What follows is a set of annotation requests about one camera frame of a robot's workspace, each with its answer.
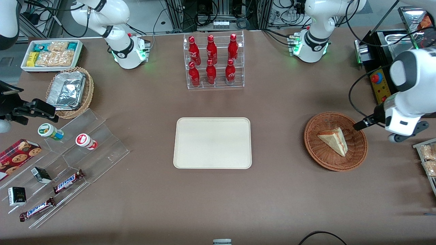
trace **black box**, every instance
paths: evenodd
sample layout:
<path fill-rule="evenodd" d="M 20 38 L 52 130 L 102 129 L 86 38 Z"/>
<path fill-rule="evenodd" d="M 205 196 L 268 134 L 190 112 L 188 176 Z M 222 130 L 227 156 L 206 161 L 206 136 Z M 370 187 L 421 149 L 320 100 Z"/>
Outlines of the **black box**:
<path fill-rule="evenodd" d="M 38 181 L 39 183 L 48 184 L 51 182 L 51 178 L 48 175 L 47 171 L 45 171 L 45 169 L 40 167 L 34 167 L 32 168 L 31 172 L 33 176 L 35 176 L 36 181 Z"/>
<path fill-rule="evenodd" d="M 7 195 L 9 197 L 9 206 L 26 204 L 26 190 L 24 187 L 11 187 L 7 189 Z"/>

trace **brown wicker basket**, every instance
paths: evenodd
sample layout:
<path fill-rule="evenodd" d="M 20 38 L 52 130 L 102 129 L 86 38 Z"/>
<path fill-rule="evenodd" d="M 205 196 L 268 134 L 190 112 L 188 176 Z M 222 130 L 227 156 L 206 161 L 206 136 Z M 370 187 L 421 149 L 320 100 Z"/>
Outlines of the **brown wicker basket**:
<path fill-rule="evenodd" d="M 72 69 L 62 71 L 61 73 L 75 72 L 75 71 L 83 72 L 86 75 L 86 82 L 85 82 L 85 87 L 84 87 L 85 91 L 84 91 L 83 97 L 82 97 L 82 105 L 80 106 L 80 108 L 78 110 L 75 110 L 75 111 L 56 111 L 56 115 L 58 115 L 59 117 L 64 118 L 64 119 L 72 119 L 72 118 L 80 116 L 82 113 L 84 113 L 88 109 L 89 105 L 91 104 L 92 93 L 94 92 L 94 82 L 92 80 L 92 77 L 89 75 L 89 73 L 85 69 L 83 69 L 81 67 L 74 67 Z M 50 93 L 51 86 L 53 85 L 54 80 L 55 80 L 55 78 L 53 78 L 51 80 L 51 83 L 48 86 L 48 90 L 47 90 L 47 93 L 45 95 L 45 99 L 48 98 L 48 94 Z"/>
<path fill-rule="evenodd" d="M 368 142 L 362 131 L 353 128 L 355 121 L 337 112 L 324 112 L 314 116 L 304 130 L 304 143 L 309 154 L 321 166 L 334 171 L 349 171 L 358 167 L 368 153 Z M 347 141 L 348 152 L 340 156 L 318 138 L 318 133 L 340 127 Z"/>

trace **red bottle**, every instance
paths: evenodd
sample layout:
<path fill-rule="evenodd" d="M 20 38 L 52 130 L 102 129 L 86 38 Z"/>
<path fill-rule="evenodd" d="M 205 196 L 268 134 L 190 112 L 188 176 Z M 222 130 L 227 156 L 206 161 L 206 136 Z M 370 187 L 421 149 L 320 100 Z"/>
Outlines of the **red bottle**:
<path fill-rule="evenodd" d="M 238 43 L 236 42 L 236 34 L 230 35 L 230 43 L 228 44 L 228 58 L 234 61 L 238 59 Z"/>
<path fill-rule="evenodd" d="M 210 85 L 215 84 L 215 79 L 217 78 L 217 69 L 211 59 L 208 59 L 208 66 L 206 67 L 206 73 L 208 75 L 208 83 Z"/>
<path fill-rule="evenodd" d="M 191 79 L 192 86 L 198 87 L 200 86 L 200 73 L 197 68 L 195 68 L 195 63 L 189 62 L 189 78 Z"/>
<path fill-rule="evenodd" d="M 201 64 L 200 59 L 200 49 L 198 49 L 197 44 L 195 43 L 195 38 L 190 36 L 189 40 L 189 56 L 191 57 L 191 61 L 193 61 L 196 65 Z"/>
<path fill-rule="evenodd" d="M 208 59 L 211 59 L 213 64 L 218 63 L 218 51 L 217 45 L 214 42 L 214 36 L 208 35 L 208 47 L 206 48 L 208 51 Z"/>
<path fill-rule="evenodd" d="M 233 59 L 228 59 L 227 67 L 225 68 L 225 83 L 227 85 L 233 85 L 235 83 L 235 66 L 233 65 Z"/>

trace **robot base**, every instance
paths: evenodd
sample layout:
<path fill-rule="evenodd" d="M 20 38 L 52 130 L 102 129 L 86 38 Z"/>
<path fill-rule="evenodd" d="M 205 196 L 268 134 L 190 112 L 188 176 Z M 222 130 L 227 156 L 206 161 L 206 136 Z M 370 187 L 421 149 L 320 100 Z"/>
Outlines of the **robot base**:
<path fill-rule="evenodd" d="M 307 63 L 315 63 L 321 59 L 321 57 L 327 52 L 328 44 L 325 46 L 324 50 L 313 51 L 312 48 L 304 40 L 304 35 L 307 30 L 302 30 L 301 32 L 296 32 L 294 38 L 297 40 L 290 40 L 288 38 L 288 44 L 296 45 L 295 47 L 290 47 L 290 55 L 297 56 L 302 61 Z"/>
<path fill-rule="evenodd" d="M 117 57 L 112 52 L 115 61 L 124 69 L 133 69 L 143 62 L 147 62 L 150 55 L 150 43 L 145 43 L 139 37 L 131 37 L 131 39 L 133 40 L 133 49 L 125 58 Z"/>

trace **table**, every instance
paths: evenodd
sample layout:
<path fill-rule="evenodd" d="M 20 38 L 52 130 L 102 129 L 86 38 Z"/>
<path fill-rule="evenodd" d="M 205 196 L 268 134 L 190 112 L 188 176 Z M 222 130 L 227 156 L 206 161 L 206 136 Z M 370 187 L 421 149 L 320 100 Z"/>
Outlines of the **table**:
<path fill-rule="evenodd" d="M 368 28 L 356 28 L 361 37 Z M 348 244 L 434 244 L 436 198 L 413 144 L 436 137 L 430 128 L 403 143 L 388 132 L 365 130 L 366 161 L 337 173 L 311 159 L 303 142 L 307 121 L 325 111 L 361 117 L 347 100 L 365 71 L 356 64 L 351 33 L 338 28 L 327 54 L 315 64 L 289 57 L 288 49 L 260 31 L 245 31 L 243 90 L 188 91 L 183 35 L 157 36 L 150 61 L 120 68 L 103 39 L 83 39 L 81 66 L 95 82 L 91 108 L 131 153 L 50 218 L 27 229 L 0 206 L 1 244 L 297 244 L 314 230 Z M 53 74 L 23 72 L 24 99 L 44 98 Z M 355 104 L 375 106 L 363 80 Z M 247 117 L 252 166 L 247 170 L 182 170 L 173 166 L 176 122 L 181 117 Z M 2 134 L 0 149 L 19 138 L 41 141 L 31 119 Z M 57 126 L 66 124 L 60 120 Z M 316 235 L 307 244 L 339 244 Z"/>

